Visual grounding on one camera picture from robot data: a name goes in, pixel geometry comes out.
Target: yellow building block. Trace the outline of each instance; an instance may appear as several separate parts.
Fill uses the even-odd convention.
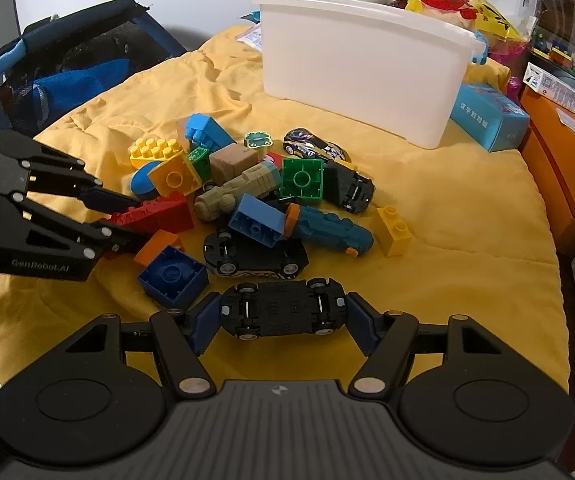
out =
[[[370,231],[388,258],[405,254],[410,246],[410,230],[394,206],[389,205],[376,210]]]
[[[148,177],[161,196],[168,196],[172,191],[187,196],[199,189],[202,182],[194,165],[188,160],[187,153],[183,151],[152,168]]]
[[[135,144],[130,146],[130,162],[135,169],[142,168],[153,160],[167,160],[181,151],[179,141],[176,139],[136,139]]]

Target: yellow bedspread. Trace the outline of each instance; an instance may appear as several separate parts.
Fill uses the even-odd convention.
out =
[[[378,244],[358,258],[307,246],[311,263],[302,278],[334,278],[377,310],[403,310],[421,322],[444,324],[451,314],[468,314],[567,387],[568,336],[554,243],[519,152],[487,153],[453,123],[439,148],[423,150],[366,124],[269,97],[261,54],[234,40],[242,30],[226,30],[197,52],[133,76],[37,140],[82,158],[106,187],[127,192],[133,140],[175,137],[177,121],[194,112],[211,115],[236,139],[258,130],[282,139],[305,127],[343,146],[374,179],[372,205],[353,219],[367,226],[375,206],[394,205],[414,240],[407,254],[394,258],[385,258]],[[431,106],[431,93],[419,98]],[[278,142],[275,149],[283,153]],[[40,200],[79,221],[100,217],[74,199]],[[191,256],[202,259],[202,241],[212,229],[197,222],[181,234]],[[0,275],[0,381],[101,313],[146,320],[157,306],[138,284],[139,271],[130,256],[121,256],[101,260],[85,283]],[[212,275],[210,281],[211,290],[232,285]],[[438,363],[434,357],[419,359],[414,373]],[[202,362],[217,382],[340,378],[347,384],[363,357],[344,328],[325,337],[254,342],[221,330]]]

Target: red building block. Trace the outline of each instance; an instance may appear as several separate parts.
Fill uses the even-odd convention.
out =
[[[114,213],[108,222],[151,234],[158,230],[180,233],[194,227],[188,201],[178,191],[143,202],[141,207],[131,207],[125,213]]]

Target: ridged black surface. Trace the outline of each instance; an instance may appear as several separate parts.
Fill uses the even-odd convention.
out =
[[[283,388],[280,395],[276,391]],[[477,472],[408,442],[386,408],[334,381],[228,381],[218,396],[178,405],[154,438],[116,462],[78,471],[18,462],[0,480],[563,480],[551,463]]]

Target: pile of toys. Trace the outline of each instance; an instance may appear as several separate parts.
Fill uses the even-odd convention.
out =
[[[138,280],[146,294],[166,309],[189,308],[207,286],[208,270],[228,278],[293,279],[309,263],[303,241],[351,256],[365,254],[374,237],[386,256],[403,254],[410,244],[392,206],[376,210],[371,231],[312,206],[327,200],[358,214],[375,186],[340,146],[304,128],[285,136],[284,149],[293,157],[268,151],[273,140],[265,132],[247,134],[238,144],[202,114],[189,118],[181,141],[190,149],[154,137],[130,147],[137,170],[131,189],[144,202],[108,220],[152,234],[134,259],[145,267]],[[204,242],[204,263],[184,253],[178,237],[194,228],[193,199],[194,216],[216,222]]]

